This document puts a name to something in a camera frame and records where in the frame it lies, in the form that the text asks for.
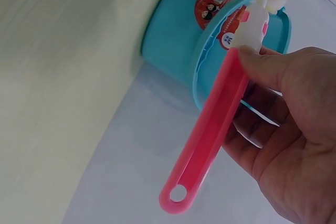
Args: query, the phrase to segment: pink plastic handle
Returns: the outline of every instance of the pink plastic handle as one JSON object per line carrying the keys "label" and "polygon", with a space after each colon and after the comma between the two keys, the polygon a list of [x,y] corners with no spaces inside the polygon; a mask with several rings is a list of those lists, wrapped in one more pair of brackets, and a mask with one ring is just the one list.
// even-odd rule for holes
{"label": "pink plastic handle", "polygon": [[[166,212],[181,214],[192,205],[226,137],[248,81],[238,59],[238,49],[231,48],[194,130],[160,193],[159,203]],[[171,192],[178,185],[186,189],[186,196],[175,202]]]}

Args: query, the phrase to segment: fingernail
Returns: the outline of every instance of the fingernail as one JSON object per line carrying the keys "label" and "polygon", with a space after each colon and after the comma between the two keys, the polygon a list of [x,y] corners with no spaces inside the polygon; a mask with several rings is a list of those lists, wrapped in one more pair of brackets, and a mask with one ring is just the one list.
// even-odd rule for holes
{"label": "fingernail", "polygon": [[239,49],[239,54],[241,56],[250,56],[250,55],[255,54],[255,53],[256,53],[255,50],[251,47],[248,47],[248,46],[242,46]]}

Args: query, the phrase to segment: blue bucket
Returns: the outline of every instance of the blue bucket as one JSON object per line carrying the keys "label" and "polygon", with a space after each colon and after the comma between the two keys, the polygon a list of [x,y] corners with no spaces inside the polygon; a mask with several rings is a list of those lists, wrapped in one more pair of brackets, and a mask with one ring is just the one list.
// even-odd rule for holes
{"label": "blue bucket", "polygon": [[[187,86],[201,110],[252,0],[161,0],[147,27],[142,55]],[[270,16],[264,46],[286,53],[291,34],[283,8]]]}

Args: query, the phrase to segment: sticker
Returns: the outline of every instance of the sticker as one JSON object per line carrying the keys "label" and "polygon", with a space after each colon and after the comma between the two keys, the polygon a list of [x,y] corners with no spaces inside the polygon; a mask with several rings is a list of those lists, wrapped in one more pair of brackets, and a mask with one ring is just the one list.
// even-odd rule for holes
{"label": "sticker", "polygon": [[[210,23],[210,21],[217,15],[227,3],[232,0],[197,0],[195,5],[195,17],[198,25],[202,30]],[[220,34],[217,36],[221,46],[228,50],[231,42],[234,38],[239,21],[246,9],[246,6],[242,6],[232,13],[226,21],[223,23]]]}

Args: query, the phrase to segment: white plastic connector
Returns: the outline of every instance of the white plastic connector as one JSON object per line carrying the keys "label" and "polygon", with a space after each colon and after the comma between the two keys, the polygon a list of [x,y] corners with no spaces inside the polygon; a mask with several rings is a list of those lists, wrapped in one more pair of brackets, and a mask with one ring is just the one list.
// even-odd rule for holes
{"label": "white plastic connector", "polygon": [[231,47],[249,46],[260,51],[269,23],[266,3],[267,0],[258,0],[246,8]]}

